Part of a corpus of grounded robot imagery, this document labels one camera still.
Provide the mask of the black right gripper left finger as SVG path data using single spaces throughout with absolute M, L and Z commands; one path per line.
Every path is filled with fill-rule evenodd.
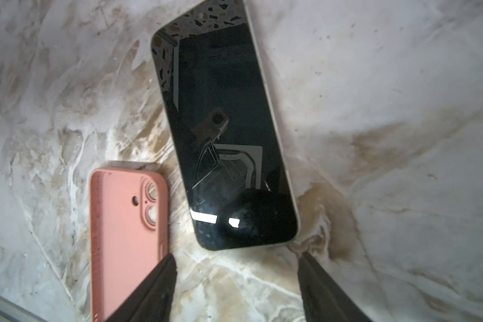
M 106 322 L 169 322 L 176 283 L 177 263 L 169 253 Z

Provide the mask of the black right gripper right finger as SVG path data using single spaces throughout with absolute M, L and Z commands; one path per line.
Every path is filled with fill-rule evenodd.
M 307 321 L 370 321 L 308 252 L 299 259 L 298 280 Z

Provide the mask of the pink phone case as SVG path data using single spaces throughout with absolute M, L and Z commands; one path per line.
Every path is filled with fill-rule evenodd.
M 169 188 L 158 173 L 99 168 L 89 196 L 91 319 L 106 321 L 169 251 Z

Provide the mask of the black smartphone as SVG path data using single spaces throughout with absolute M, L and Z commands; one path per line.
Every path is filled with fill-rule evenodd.
M 202 1 L 151 51 L 198 243 L 293 240 L 299 216 L 245 3 Z

